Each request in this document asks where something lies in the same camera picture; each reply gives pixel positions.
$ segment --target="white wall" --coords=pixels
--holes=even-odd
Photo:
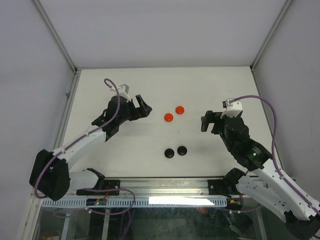
[[[0,238],[17,237],[72,73],[30,0],[0,1]]]
[[[256,69],[278,115],[276,144],[287,172],[320,200],[320,1],[296,0]]]
[[[40,0],[77,67],[249,66],[285,0]]]

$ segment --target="black button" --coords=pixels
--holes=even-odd
[[[171,148],[168,148],[167,150],[164,151],[164,155],[170,159],[175,155],[175,151]]]
[[[178,150],[177,150],[178,154],[180,154],[181,156],[186,155],[187,151],[188,150],[185,146],[180,146],[178,147]]]

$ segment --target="red button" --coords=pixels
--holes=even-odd
[[[171,113],[167,113],[166,115],[164,115],[164,120],[166,120],[167,122],[171,122],[174,119],[174,116]]]
[[[176,109],[175,109],[175,112],[177,114],[183,114],[185,112],[185,109],[183,106],[177,106]]]

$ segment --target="glass panel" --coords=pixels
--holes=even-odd
[[[117,213],[125,208],[95,208]],[[260,240],[256,212],[229,214],[218,208],[141,207],[130,214],[104,216],[88,210],[43,208],[38,239],[41,240]]]

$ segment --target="cable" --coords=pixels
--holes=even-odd
[[[130,211],[128,211],[128,213],[129,213],[129,222],[128,222],[128,224],[127,224],[127,226],[126,226],[121,238],[119,238],[119,240],[122,240],[123,238],[126,237],[128,231],[129,231],[130,225],[131,225],[131,223],[132,223],[132,221],[134,219],[135,211],[133,210],[132,216],[130,215]]]
[[[117,88],[117,86],[115,85],[115,83],[113,81],[111,81],[110,79],[106,78],[104,79],[104,83],[109,87],[110,85],[107,84],[107,81],[110,82],[113,87],[115,88],[116,91],[116,96],[117,96],[117,106],[116,106],[116,110],[114,112],[114,115],[104,124],[102,124],[101,126],[91,130],[88,132],[88,135],[95,133],[96,131],[104,128],[106,125],[108,125],[109,123],[111,123],[118,115],[119,109],[120,109],[120,94],[119,94],[119,90]],[[87,136],[87,134],[83,134],[82,136],[78,137],[76,140],[74,140],[72,143],[70,143],[68,146],[65,147],[64,151],[67,151],[68,149],[70,149],[71,147],[73,147],[75,144],[77,144],[79,141],[81,141],[82,139],[84,139]],[[50,167],[50,165],[53,163],[53,161],[59,157],[61,154],[63,153],[63,151],[59,151],[56,155],[53,156],[53,158],[51,158],[51,160],[45,165],[45,167],[43,168],[42,172],[39,174],[39,177],[37,178],[35,185],[34,185],[34,195],[38,198],[38,199],[44,199],[47,196],[40,196],[38,194],[38,187],[39,187],[39,183],[41,178],[43,177],[43,175],[45,174],[45,172],[47,171],[47,169]]]
[[[276,110],[274,109],[274,107],[272,106],[272,104],[268,100],[264,99],[263,97],[256,96],[256,95],[240,96],[240,97],[237,97],[235,99],[230,100],[229,102],[234,103],[234,102],[239,101],[241,99],[248,99],[248,98],[259,99],[259,100],[265,102],[270,107],[270,109],[273,113],[274,129],[273,129],[273,134],[272,134],[271,154],[272,154],[273,165],[274,165],[277,173],[282,178],[282,177],[284,177],[284,175],[280,171],[280,168],[279,168],[277,161],[276,161],[276,154],[275,154],[276,135],[277,135],[277,129],[278,129],[278,118],[277,118]],[[283,180],[290,186],[290,188],[292,188],[296,192],[296,194],[298,194],[316,212],[316,214],[318,214],[320,216],[320,211],[318,211],[314,206],[312,206],[312,203],[288,179],[286,179],[284,177]]]
[[[246,214],[246,213],[251,213],[251,212],[254,212],[260,208],[262,208],[263,206],[261,204],[259,204],[258,206],[252,208],[252,209],[248,209],[248,210],[230,210],[230,209],[226,209],[226,208],[218,208],[219,210],[222,210],[222,211],[226,211],[226,212],[229,212],[229,213],[233,213],[233,214]]]
[[[134,194],[134,192],[131,191],[131,190],[129,190],[129,189],[126,189],[126,188],[115,188],[115,189],[104,189],[104,190],[96,190],[96,189],[86,188],[86,189],[84,189],[84,190],[90,191],[90,192],[95,192],[95,193],[115,192],[115,191],[126,191],[126,192],[131,193],[132,196],[133,196],[132,204],[131,204],[128,208],[126,208],[125,210],[123,210],[123,211],[119,211],[119,212],[115,212],[115,213],[111,213],[111,212],[109,212],[109,213],[106,213],[106,212],[103,213],[103,212],[95,211],[95,210],[93,210],[92,208],[89,208],[90,211],[91,211],[92,213],[95,213],[95,214],[100,214],[100,215],[105,215],[105,216],[113,216],[113,215],[124,214],[124,213],[128,212],[128,211],[135,205],[135,202],[136,202],[136,195]]]
[[[104,195],[103,199],[105,199],[108,195],[109,195],[109,191],[107,191],[107,193]]]
[[[119,240],[122,238],[122,226],[124,224],[124,218],[125,218],[125,214],[126,213],[123,213],[122,216],[121,216],[121,221],[120,221],[120,230],[119,230]]]

